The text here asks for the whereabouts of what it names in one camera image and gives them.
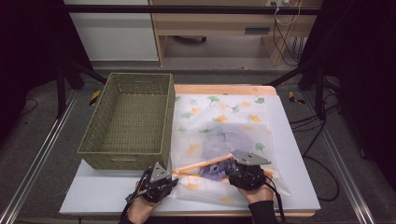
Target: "wooden desk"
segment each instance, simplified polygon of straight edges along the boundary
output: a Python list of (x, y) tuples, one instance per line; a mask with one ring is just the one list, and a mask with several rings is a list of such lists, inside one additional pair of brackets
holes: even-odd
[[(240, 6), (240, 7), (269, 7), (267, 0), (149, 0), (153, 6)], [(322, 0), (290, 0), (293, 7), (320, 7)], [(281, 23), (288, 24), (294, 16), (277, 16)], [(166, 42), (169, 35), (182, 36), (242, 36), (260, 35), (265, 45), (265, 50), (270, 55), (273, 65), (278, 65), (281, 53), (286, 45), (276, 30), (274, 43), (274, 15), (227, 15), (227, 14), (152, 14), (154, 34), (157, 42), (160, 63), (163, 64), (166, 51)], [(291, 36), (308, 37), (316, 16), (299, 16), (291, 25), (278, 25), (281, 34), (289, 42)]]
[[(267, 118), (272, 127), (274, 152), (291, 196), (282, 198), (287, 217), (311, 217), (320, 209), (318, 198), (305, 169), (300, 151), (289, 126), (285, 111), (273, 87), (249, 85), (176, 85), (177, 94), (252, 94), (264, 95), (268, 104)], [(67, 192), (60, 213), (75, 216), (118, 216), (123, 200), (134, 189), (142, 171), (93, 170), (81, 162)], [(247, 207), (223, 206), (211, 203), (165, 198), (153, 216), (251, 216)]]

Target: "floor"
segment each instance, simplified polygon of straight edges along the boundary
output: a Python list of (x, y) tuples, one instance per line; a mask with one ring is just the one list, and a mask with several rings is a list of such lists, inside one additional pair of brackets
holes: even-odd
[[(205, 43), (195, 39), (172, 37), (169, 40), (166, 58), (162, 67), (134, 66), (98, 67), (97, 72), (108, 76), (113, 71), (164, 71), (175, 75), (176, 83), (212, 84), (263, 84), (281, 77), (293, 66), (281, 63), (273, 67), (263, 50), (258, 37), (208, 37)], [(285, 54), (288, 63), (291, 58)], [(31, 172), (37, 153), (43, 147), (51, 132), (57, 113), (56, 86), (54, 82), (31, 90), (8, 140), (0, 146), (0, 209), (16, 205), (16, 192), (22, 201), (15, 206), (18, 214), (15, 223), (117, 223), (116, 217), (70, 217), (60, 215), (59, 208), (73, 180), (79, 159), (75, 155), (78, 140), (85, 131), (93, 107), (88, 106), (92, 92), (98, 83), (82, 75), (86, 86), (78, 93), (76, 106), (62, 127), (55, 134), (51, 151), (45, 154), (46, 162), (38, 167), (37, 175), (30, 186), (22, 186), (24, 177)], [(299, 91), (297, 83), (300, 76), (294, 77), (276, 87), (278, 95), (290, 122), (305, 119), (314, 114), (312, 111), (313, 91)], [(290, 91), (296, 100), (290, 101)], [(337, 104), (337, 98), (325, 91), (326, 107)], [(360, 157), (359, 146), (354, 140), (339, 108), (329, 109), (325, 128), (309, 151), (309, 156), (325, 165), (310, 159), (304, 160), (314, 188), (321, 200), (321, 209), (313, 217), (291, 217), (293, 223), (396, 223), (396, 194), (379, 172), (374, 161)], [(297, 144), (302, 153), (309, 147), (319, 131), (320, 121), (310, 119), (310, 123), (292, 123)], [(333, 154), (339, 153), (339, 164)], [(338, 196), (337, 183), (340, 186)], [(209, 217), (153, 217), (151, 223), (249, 223), (249, 218), (209, 218)]]

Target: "person's right hand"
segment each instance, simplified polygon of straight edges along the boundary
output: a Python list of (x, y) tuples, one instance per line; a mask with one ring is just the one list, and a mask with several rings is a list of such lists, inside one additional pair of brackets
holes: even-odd
[[(272, 174), (265, 171), (264, 173), (269, 178), (269, 179), (267, 178), (266, 182), (271, 183), (270, 179), (272, 179), (273, 177)], [(245, 190), (245, 189), (238, 189), (238, 190), (245, 196), (249, 204), (260, 201), (272, 201), (274, 199), (274, 192), (266, 185), (262, 185), (258, 189), (254, 189), (254, 190)]]

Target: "green woven basket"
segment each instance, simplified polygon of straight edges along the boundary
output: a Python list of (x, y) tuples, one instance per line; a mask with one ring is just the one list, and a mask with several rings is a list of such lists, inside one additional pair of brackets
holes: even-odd
[(174, 107), (171, 74), (112, 73), (78, 155), (93, 169), (166, 168)]

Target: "cabinet door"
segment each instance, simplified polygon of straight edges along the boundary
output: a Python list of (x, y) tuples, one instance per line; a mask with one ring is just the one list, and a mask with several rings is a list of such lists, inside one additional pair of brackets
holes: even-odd
[[(148, 5), (147, 0), (64, 0), (67, 5)], [(148, 13), (70, 13), (91, 61), (158, 61)]]

